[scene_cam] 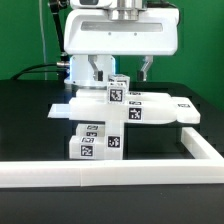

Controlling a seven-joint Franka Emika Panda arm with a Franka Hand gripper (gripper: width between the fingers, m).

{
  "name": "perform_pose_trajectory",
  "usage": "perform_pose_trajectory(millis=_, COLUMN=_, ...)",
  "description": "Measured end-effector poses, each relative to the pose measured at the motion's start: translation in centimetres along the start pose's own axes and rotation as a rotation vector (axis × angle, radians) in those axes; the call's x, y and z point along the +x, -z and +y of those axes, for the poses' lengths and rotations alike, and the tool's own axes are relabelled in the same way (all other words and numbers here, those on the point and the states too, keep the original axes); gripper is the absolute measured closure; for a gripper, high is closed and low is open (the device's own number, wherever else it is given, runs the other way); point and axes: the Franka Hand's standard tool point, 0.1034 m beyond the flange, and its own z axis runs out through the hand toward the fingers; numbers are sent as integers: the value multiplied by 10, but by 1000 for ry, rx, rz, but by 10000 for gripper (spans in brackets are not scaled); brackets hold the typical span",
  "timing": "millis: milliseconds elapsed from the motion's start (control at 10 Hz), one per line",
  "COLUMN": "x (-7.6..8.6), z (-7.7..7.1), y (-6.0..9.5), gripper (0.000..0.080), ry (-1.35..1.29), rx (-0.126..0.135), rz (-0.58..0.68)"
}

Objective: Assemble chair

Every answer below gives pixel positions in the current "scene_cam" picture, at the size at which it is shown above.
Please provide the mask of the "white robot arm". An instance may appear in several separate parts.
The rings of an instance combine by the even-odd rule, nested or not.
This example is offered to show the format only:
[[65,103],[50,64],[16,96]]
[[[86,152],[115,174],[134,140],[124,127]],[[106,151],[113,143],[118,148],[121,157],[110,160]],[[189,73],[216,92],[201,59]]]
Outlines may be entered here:
[[115,58],[131,55],[144,58],[137,77],[145,81],[155,56],[177,51],[180,13],[168,2],[70,0],[70,6],[64,33],[68,85],[104,88],[116,73]]

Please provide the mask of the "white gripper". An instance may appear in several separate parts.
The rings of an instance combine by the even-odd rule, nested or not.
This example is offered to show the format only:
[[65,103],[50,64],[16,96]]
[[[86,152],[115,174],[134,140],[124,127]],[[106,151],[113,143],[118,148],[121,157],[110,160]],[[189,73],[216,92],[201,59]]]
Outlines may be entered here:
[[93,79],[103,80],[96,55],[151,55],[137,73],[147,81],[147,72],[157,55],[173,55],[178,48],[179,11],[150,8],[139,12],[137,21],[111,21],[106,10],[76,9],[67,17],[64,49],[70,55],[89,55]]

